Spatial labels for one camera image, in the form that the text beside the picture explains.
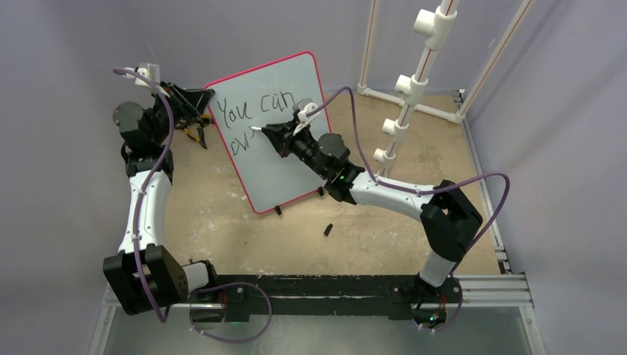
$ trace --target metal frame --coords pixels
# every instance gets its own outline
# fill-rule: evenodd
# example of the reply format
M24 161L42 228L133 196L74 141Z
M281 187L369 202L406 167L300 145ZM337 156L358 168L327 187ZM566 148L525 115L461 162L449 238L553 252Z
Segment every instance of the metal frame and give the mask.
M460 96L458 90L454 96ZM472 157L472 164L477 174L481 174L481 163L478 159L475 144L468 123L464 120L462 123L464 137L466 138L467 148ZM492 202L489 197L487 185L484 181L480 182L482 204L486 215L492 215L494 212ZM492 241L495 246L497 261L503 267L501 275L458 275L462 289L464 290L463 307L518 307L523 320L526 337L529 347L533 355L546 355L546 349L538 330L535 313L533 309L532 296L529 291L529 285L523 274L512 274L507 259L507 253L501 239L501 233L498 230L496 222L491 227ZM121 312L120 303L113 294L109 286L106 287L103 301L101 303L101 312L98 317L98 323L92 337L89 347L89 355L103 354L106 347L106 341L109 336L111 324L116 316ZM204 308L204 309L221 309L219 303L183 303L176 304L175 308ZM424 304L425 308L436 308L436 304Z

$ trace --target gray floor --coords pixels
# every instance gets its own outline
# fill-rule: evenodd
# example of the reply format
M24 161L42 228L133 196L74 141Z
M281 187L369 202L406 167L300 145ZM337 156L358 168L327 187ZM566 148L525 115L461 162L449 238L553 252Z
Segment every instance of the gray floor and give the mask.
M450 96L427 96L428 106L455 111ZM400 107L356 96L359 134L371 160L385 148L385 118ZM331 129L344 137L351 160L362 165L354 145L350 101L340 95L328 107ZM214 126L205 128L208 150L177 131L172 144L174 185L166 213L166 246L180 263L210 259L220 274L412 274L429 251L421 225L372 206L337 203L311 195L275 213L255 214ZM474 176L462 127L415 112L390 177L439 183ZM464 192L481 209L479 188ZM328 237L322 233L333 224ZM491 236L475 245L459 274L498 274Z

